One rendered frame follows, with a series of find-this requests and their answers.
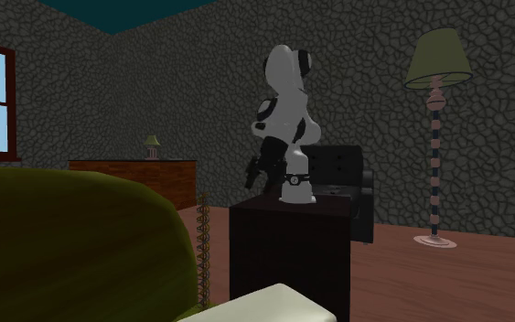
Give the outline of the dark robot stand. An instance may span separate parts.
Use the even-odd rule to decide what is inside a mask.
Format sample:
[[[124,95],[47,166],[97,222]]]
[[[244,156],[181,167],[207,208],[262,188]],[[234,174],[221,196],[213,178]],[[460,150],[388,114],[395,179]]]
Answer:
[[[349,322],[350,200],[289,204],[260,195],[229,208],[230,298],[285,284]]]

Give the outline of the wooden sideboard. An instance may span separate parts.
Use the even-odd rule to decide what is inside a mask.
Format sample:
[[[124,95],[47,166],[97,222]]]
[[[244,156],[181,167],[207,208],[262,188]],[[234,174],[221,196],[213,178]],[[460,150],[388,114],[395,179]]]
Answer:
[[[95,171],[142,183],[181,210],[197,204],[196,165],[195,160],[70,160],[69,170]]]

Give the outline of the small green table lamp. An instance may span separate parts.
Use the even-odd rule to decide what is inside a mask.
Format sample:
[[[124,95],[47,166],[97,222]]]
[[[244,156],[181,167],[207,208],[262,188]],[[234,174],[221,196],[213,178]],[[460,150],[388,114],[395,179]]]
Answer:
[[[146,140],[144,141],[144,145],[146,146],[148,152],[146,160],[158,160],[159,157],[157,155],[157,148],[160,146],[160,144],[157,141],[156,136],[154,134],[147,136]]]

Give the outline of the cream cushion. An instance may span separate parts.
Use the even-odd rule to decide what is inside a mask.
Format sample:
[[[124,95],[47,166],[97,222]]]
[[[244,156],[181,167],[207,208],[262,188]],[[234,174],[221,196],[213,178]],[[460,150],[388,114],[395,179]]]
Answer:
[[[336,316],[293,288],[274,284],[176,322],[338,322]]]

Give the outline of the green shade floor lamp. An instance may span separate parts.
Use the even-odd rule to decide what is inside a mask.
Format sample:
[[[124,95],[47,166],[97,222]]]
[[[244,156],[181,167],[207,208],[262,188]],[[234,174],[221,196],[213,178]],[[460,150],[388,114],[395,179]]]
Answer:
[[[428,90],[429,97],[425,107],[432,113],[430,122],[432,156],[430,167],[431,214],[429,221],[431,233],[416,236],[414,240],[423,245],[453,249],[456,243],[439,236],[440,204],[440,111],[446,106],[442,89],[457,85],[473,78],[461,40],[452,27],[441,27],[422,34],[417,41],[413,58],[403,86],[412,90]]]

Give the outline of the olive green sofa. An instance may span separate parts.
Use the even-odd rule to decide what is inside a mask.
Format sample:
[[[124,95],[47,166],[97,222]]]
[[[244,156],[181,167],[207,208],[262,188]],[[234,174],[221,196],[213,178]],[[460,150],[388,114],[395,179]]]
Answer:
[[[0,167],[0,322],[173,322],[197,293],[188,231],[151,188]]]

